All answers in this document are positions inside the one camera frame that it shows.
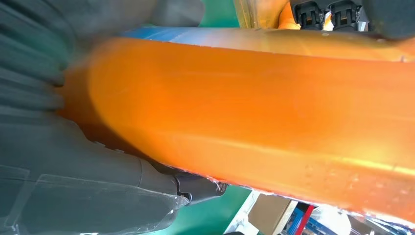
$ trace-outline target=black plastic component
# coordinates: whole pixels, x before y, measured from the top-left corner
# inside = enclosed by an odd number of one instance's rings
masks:
[[[330,5],[333,31],[358,31],[361,5],[343,0]]]
[[[322,30],[324,16],[331,11],[333,30],[357,31],[361,0],[290,0],[290,4],[301,29]]]
[[[87,140],[56,115],[64,102],[53,90],[77,43],[148,21],[154,2],[0,1],[0,234],[151,231],[173,222],[174,177]]]
[[[190,201],[189,205],[220,197],[228,187],[228,184],[212,182],[201,176],[187,173],[177,174],[175,178],[179,195],[187,197]]]
[[[387,39],[415,36],[414,0],[363,0],[370,28]]]
[[[301,29],[322,30],[324,11],[315,1],[291,0],[294,19],[301,25]]]

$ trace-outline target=black bracket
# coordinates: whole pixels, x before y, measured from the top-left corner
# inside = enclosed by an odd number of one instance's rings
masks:
[[[322,30],[324,24],[324,12],[314,1],[298,4],[293,8],[295,20],[301,25],[301,29]]]
[[[362,0],[290,0],[301,29],[322,30],[324,16],[331,11],[333,30],[357,31]]]
[[[361,5],[344,0],[329,6],[333,31],[358,31]]]
[[[190,203],[188,205],[220,197],[228,187],[228,184],[213,182],[207,178],[185,172],[174,177],[177,182],[177,192],[189,199]]]

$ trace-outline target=red strip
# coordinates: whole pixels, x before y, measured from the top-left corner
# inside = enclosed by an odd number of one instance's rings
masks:
[[[305,226],[307,225],[308,219],[310,218],[311,213],[313,212],[313,210],[314,210],[314,206],[311,206],[311,205],[308,206],[307,211],[304,213],[304,216],[302,217],[301,223],[300,223],[299,227],[297,228],[297,231],[296,231],[295,235],[301,235],[302,234],[302,231],[304,230]]]

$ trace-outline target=orange plastic part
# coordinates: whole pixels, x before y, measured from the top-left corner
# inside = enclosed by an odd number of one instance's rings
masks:
[[[364,33],[313,30],[187,28],[169,42],[338,59],[415,61],[415,39],[386,41]]]
[[[116,39],[68,73],[62,115],[166,165],[415,222],[414,74],[405,60]]]
[[[291,4],[287,2],[281,14],[279,15],[279,29],[301,29],[301,25],[297,24],[294,20],[293,12],[291,11]]]

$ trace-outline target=clear plastic film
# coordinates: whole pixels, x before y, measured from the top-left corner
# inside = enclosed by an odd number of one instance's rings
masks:
[[[349,235],[351,224],[347,214],[336,207],[320,205],[311,213],[311,218],[338,235]]]
[[[135,235],[162,229],[187,198],[0,166],[0,235]]]

